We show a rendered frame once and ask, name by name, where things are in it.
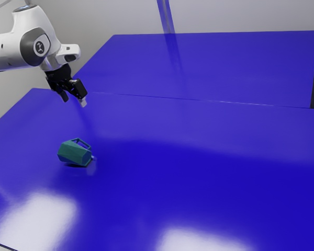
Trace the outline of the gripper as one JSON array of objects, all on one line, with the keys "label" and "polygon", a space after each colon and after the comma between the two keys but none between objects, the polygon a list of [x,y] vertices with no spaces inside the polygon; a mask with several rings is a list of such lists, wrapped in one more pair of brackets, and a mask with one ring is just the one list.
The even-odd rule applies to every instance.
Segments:
[{"label": "gripper", "polygon": [[46,79],[52,91],[60,95],[64,102],[68,101],[67,92],[78,99],[81,107],[87,105],[87,90],[80,79],[71,77],[71,68],[68,64],[54,71],[46,71]]}]

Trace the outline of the teal faceted mug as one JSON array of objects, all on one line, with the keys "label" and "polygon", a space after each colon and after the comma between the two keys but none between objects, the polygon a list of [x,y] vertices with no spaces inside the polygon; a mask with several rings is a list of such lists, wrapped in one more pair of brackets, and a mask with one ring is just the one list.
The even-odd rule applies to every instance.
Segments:
[{"label": "teal faceted mug", "polygon": [[64,141],[57,152],[60,161],[86,167],[92,161],[92,147],[80,138]]}]

